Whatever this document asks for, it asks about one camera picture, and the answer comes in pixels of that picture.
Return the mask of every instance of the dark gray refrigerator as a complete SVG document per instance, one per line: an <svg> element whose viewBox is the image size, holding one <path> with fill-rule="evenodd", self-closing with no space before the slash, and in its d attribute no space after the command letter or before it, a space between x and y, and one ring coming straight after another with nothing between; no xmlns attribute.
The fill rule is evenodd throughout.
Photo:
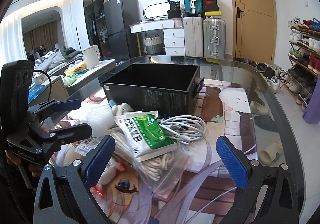
<svg viewBox="0 0 320 224"><path fill-rule="evenodd" d="M137 0L110 0L104 3L112 57L116 62L139 56L137 38L130 25L139 21Z"/></svg>

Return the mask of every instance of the white electric kettle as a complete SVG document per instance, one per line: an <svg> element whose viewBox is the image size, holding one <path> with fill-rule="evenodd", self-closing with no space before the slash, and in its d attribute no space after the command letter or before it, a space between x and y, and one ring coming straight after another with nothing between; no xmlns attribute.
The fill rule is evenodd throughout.
<svg viewBox="0 0 320 224"><path fill-rule="evenodd" d="M91 69L99 65L100 52L97 45L83 49L84 59L87 63L87 68Z"/></svg>

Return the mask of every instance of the anime character eye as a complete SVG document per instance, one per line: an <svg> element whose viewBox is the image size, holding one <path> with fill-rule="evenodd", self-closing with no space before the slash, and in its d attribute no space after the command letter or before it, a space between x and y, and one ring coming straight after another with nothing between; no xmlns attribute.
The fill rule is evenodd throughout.
<svg viewBox="0 0 320 224"><path fill-rule="evenodd" d="M134 192L138 192L137 188L135 187L135 185L133 185L133 189L130 189L130 181L128 179L120 179L118 182L118 186L115 185L115 188L119 191L119 192L123 192L123 193L134 193Z"/></svg>

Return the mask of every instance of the brown curtain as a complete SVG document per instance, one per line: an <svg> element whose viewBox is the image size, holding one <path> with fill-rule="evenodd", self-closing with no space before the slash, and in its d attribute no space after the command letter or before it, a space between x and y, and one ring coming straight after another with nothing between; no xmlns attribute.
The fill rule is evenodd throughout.
<svg viewBox="0 0 320 224"><path fill-rule="evenodd" d="M23 34L26 53L44 46L47 51L55 50L54 44L58 42L57 21L53 21L37 27Z"/></svg>

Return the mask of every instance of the green label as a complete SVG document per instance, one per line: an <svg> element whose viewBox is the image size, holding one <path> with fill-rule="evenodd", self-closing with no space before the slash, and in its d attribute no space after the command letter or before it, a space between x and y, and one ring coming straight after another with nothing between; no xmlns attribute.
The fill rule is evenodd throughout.
<svg viewBox="0 0 320 224"><path fill-rule="evenodd" d="M147 114L132 119L151 149L174 144L174 141L162 130L153 115Z"/></svg>

